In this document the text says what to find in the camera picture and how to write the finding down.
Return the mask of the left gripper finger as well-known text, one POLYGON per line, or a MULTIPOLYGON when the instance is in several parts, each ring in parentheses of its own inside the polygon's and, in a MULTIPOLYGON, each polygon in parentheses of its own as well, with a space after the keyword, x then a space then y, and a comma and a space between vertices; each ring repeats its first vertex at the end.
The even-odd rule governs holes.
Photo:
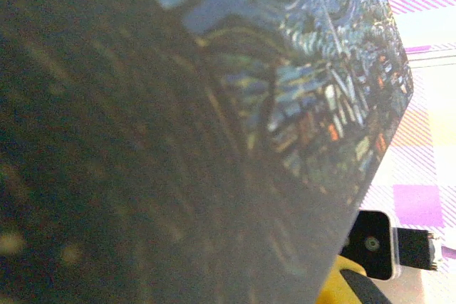
POLYGON ((351 289, 352 294, 354 294, 361 303, 391 304, 391 301, 367 276, 363 276, 348 269, 343 269, 340 273, 351 289))

